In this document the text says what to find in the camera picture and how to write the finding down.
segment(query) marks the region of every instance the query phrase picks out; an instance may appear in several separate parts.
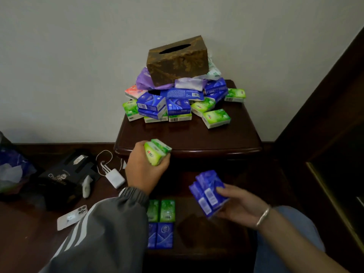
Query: smartphone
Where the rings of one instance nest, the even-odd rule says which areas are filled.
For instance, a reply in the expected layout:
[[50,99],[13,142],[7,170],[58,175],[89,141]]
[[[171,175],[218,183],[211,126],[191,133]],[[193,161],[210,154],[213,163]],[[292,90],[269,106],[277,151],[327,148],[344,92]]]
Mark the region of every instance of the smartphone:
[[57,231],[79,222],[87,214],[87,206],[83,205],[57,219]]

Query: brown tissue box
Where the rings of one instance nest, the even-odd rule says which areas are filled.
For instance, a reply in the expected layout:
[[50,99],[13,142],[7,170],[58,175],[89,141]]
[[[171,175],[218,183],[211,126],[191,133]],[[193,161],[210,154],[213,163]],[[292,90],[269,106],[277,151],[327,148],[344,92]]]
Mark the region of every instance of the brown tissue box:
[[154,86],[207,74],[209,62],[202,36],[149,50],[147,68]]

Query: barcode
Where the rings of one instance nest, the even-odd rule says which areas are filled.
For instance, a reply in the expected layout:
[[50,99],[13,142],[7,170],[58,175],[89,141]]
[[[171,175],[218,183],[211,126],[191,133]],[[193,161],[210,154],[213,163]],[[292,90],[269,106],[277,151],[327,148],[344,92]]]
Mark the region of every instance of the barcode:
[[138,107],[142,108],[142,109],[147,109],[147,106],[145,104],[142,104],[142,103],[138,103]]
[[210,188],[205,190],[205,195],[206,195],[207,199],[209,200],[211,206],[214,206],[215,204],[218,203],[216,197],[214,196],[214,193],[212,192],[212,190]]
[[209,214],[212,212],[209,204],[207,203],[206,199],[204,197],[200,198],[200,200],[198,201],[198,204],[200,204],[201,208],[203,209],[203,211],[205,212],[205,214]]

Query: gray jacket sleeve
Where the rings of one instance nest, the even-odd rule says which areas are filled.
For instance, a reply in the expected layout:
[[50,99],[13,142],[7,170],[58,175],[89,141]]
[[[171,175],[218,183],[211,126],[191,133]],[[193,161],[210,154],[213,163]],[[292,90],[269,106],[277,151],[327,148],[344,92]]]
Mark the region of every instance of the gray jacket sleeve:
[[148,203],[148,196],[132,187],[96,203],[40,272],[141,272]]

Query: blue tissue pack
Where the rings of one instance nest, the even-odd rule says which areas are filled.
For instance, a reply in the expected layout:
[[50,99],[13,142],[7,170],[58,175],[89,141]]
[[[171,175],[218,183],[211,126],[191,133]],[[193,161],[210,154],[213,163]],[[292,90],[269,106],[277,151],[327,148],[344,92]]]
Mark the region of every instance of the blue tissue pack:
[[210,80],[207,82],[204,91],[206,95],[209,95],[227,89],[225,80],[223,78],[219,78],[218,80]]
[[183,99],[194,101],[204,100],[203,92],[189,89],[178,89],[174,87],[161,91],[161,96],[166,97],[166,99]]
[[203,193],[203,190],[198,182],[193,182],[192,185],[189,186],[189,189],[194,196],[194,198],[197,200],[198,204],[200,205],[201,209],[203,210],[203,213],[210,217],[213,215],[213,210],[210,204],[208,203],[207,199],[205,198],[205,194]]
[[166,102],[169,116],[191,113],[191,105],[188,100],[168,99]]
[[149,223],[149,235],[148,235],[148,248],[154,249],[155,244],[157,242],[157,227],[158,223],[150,222]]
[[217,193],[216,191],[216,187],[225,188],[224,183],[220,180],[219,176],[217,176],[216,171],[209,170],[200,173],[196,176],[196,180],[200,184],[205,197],[207,198],[208,202],[214,210],[219,209],[224,205],[226,201],[229,200],[228,198],[223,197],[222,195]]
[[137,106],[141,109],[159,112],[166,105],[166,98],[163,96],[144,93],[137,100]]
[[216,93],[212,93],[209,95],[206,95],[205,97],[212,99],[215,101],[215,103],[218,103],[220,100],[225,98],[225,96],[229,93],[228,89],[217,91]]
[[157,227],[157,249],[173,248],[173,223],[159,222]]
[[138,108],[139,115],[142,115],[144,117],[153,118],[156,120],[161,120],[163,115],[166,113],[166,111],[167,111],[166,105],[159,112]]

